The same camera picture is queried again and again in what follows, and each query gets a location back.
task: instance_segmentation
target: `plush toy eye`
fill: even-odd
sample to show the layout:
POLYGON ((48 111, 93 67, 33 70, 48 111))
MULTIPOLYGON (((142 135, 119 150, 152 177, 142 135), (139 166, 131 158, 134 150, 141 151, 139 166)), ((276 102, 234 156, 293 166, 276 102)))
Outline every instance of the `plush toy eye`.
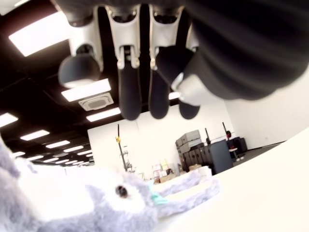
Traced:
POLYGON ((120 197, 127 198, 127 190, 123 186, 118 186, 116 188, 116 194, 119 195, 120 197))

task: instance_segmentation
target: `ceiling air vent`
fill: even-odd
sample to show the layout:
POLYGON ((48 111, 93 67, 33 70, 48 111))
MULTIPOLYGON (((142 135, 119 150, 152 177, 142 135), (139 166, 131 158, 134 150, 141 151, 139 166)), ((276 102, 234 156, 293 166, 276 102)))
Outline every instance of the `ceiling air vent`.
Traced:
POLYGON ((97 110, 113 104, 110 93, 104 93, 78 102, 86 111, 97 110))

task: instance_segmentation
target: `robotic hand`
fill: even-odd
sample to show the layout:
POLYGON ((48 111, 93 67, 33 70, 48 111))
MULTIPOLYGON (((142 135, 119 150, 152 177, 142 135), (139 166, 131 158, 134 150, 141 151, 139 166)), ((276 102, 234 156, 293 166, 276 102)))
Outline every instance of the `robotic hand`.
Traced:
POLYGON ((54 0, 72 26, 71 57, 59 70, 66 87, 98 80, 103 70, 97 8, 107 10, 124 118, 141 112, 140 4, 150 8, 149 109, 163 118, 169 88, 180 93, 184 118, 210 98, 256 100, 287 86, 309 62, 309 4, 283 0, 54 0), (176 47, 182 11, 192 19, 186 48, 176 47))

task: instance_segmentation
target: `stuffed animal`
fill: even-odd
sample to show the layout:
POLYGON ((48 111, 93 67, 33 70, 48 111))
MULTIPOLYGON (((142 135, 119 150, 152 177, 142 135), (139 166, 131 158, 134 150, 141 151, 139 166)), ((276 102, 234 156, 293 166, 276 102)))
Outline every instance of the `stuffed animal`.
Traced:
POLYGON ((217 180, 200 183, 198 171, 174 181, 171 191, 166 185, 163 198, 130 173, 90 171, 85 180, 43 175, 10 154, 0 139, 0 232, 150 232, 160 218, 219 192, 217 180))

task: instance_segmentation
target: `gray storage bin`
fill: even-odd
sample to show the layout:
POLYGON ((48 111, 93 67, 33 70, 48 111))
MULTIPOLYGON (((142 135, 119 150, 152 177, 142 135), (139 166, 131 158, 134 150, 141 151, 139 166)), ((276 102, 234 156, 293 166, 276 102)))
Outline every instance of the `gray storage bin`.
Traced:
POLYGON ((190 148, 195 146, 195 145, 198 145, 202 142, 201 139, 196 139, 196 140, 193 140, 193 141, 189 141, 185 144, 183 144, 179 149, 181 151, 181 153, 184 153, 184 152, 188 152, 190 151, 190 148))
POLYGON ((178 145, 178 147, 182 146, 183 145, 182 139, 181 138, 177 139, 176 144, 178 145))
POLYGON ((186 134, 184 134, 182 137, 181 137, 181 140, 182 140, 182 143, 183 145, 189 141, 193 141, 193 140, 196 140, 196 139, 199 139, 201 137, 201 135, 199 134, 199 131, 198 130, 194 130, 194 131, 191 131, 191 132, 188 132, 186 134))

